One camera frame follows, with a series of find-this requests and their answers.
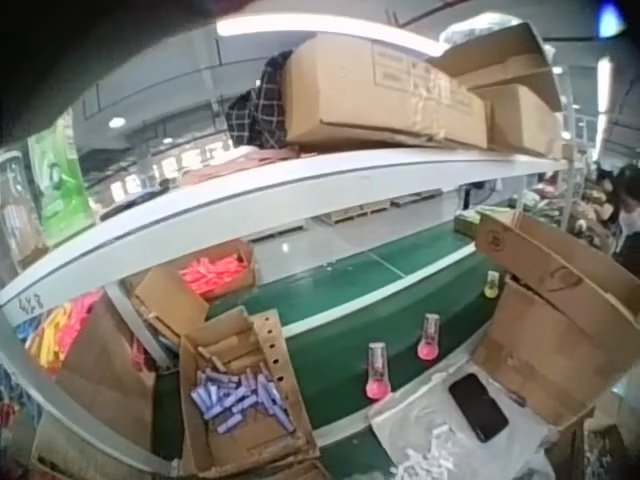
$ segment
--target face mask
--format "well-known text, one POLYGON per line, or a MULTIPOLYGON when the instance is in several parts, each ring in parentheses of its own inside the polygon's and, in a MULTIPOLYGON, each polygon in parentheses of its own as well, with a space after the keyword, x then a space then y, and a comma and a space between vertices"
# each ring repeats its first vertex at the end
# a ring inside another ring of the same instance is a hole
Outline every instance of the face mask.
POLYGON ((635 210, 633 213, 620 212, 618 221, 625 234, 640 232, 640 210, 635 210))

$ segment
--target checkered fabric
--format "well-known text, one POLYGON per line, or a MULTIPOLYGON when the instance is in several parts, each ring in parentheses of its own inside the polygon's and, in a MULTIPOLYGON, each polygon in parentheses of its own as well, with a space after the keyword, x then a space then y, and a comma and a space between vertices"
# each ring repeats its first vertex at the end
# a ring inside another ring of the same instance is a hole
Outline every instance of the checkered fabric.
POLYGON ((269 58, 260 75, 260 85, 236 98, 225 112, 234 147, 250 145, 280 149, 287 145, 282 103, 282 72, 293 53, 280 52, 269 58))

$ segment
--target ceiling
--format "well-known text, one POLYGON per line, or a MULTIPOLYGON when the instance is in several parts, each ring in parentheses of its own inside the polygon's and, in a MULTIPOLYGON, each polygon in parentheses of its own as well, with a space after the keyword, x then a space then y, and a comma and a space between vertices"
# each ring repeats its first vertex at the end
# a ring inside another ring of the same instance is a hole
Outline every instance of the ceiling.
MULTIPOLYGON (((595 137, 592 119, 597 115, 596 64, 602 56, 611 56, 615 65, 611 110, 615 116, 605 143, 605 156, 632 158, 640 147, 640 114, 634 113, 640 107, 635 55, 624 39, 594 40, 593 2, 257 0, 247 5, 245 11, 348 15, 397 23, 432 39, 437 39, 452 23, 486 11, 514 15, 531 22, 545 42, 556 49, 554 62, 566 66, 561 83, 571 85, 573 103, 579 105, 576 112, 586 117, 585 128, 591 141, 595 137)), ((202 17, 187 18, 184 13, 183 17, 181 25, 185 33, 168 36, 168 28, 161 27, 163 22, 171 22, 158 19, 154 38, 164 37, 160 43, 126 63, 109 57, 103 63, 113 67, 124 64, 100 75, 102 80, 97 83, 87 83, 89 88, 73 103, 75 139, 89 181, 130 165, 140 155, 168 148, 162 143, 164 138, 173 138, 175 144, 224 129, 224 104, 255 85, 266 58, 309 38, 308 34, 296 32, 218 38, 211 22, 202 17), (109 120, 115 116, 126 119, 124 127, 109 128, 109 120)), ((145 37, 145 42, 136 43, 131 38, 127 44, 129 53, 135 51, 134 46, 139 50, 155 41, 145 37)), ((118 55, 121 60, 126 58, 122 52, 118 55)), ((578 122, 584 121, 580 116, 578 122)))

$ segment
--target black phone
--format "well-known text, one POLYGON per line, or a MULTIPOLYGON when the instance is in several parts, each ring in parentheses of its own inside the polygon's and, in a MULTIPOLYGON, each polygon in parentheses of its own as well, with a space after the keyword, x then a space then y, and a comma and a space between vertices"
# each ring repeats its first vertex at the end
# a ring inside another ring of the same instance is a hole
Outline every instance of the black phone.
POLYGON ((482 443, 495 438, 509 425, 509 419, 477 375, 469 373, 456 380, 449 386, 449 393, 482 443))

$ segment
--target person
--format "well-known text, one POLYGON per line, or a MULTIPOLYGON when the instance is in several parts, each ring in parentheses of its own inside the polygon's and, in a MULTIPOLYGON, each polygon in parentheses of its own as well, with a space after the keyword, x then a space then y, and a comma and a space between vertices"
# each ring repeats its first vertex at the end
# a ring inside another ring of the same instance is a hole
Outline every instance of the person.
POLYGON ((623 168, 613 183, 621 230, 613 258, 640 278, 640 168, 623 168))

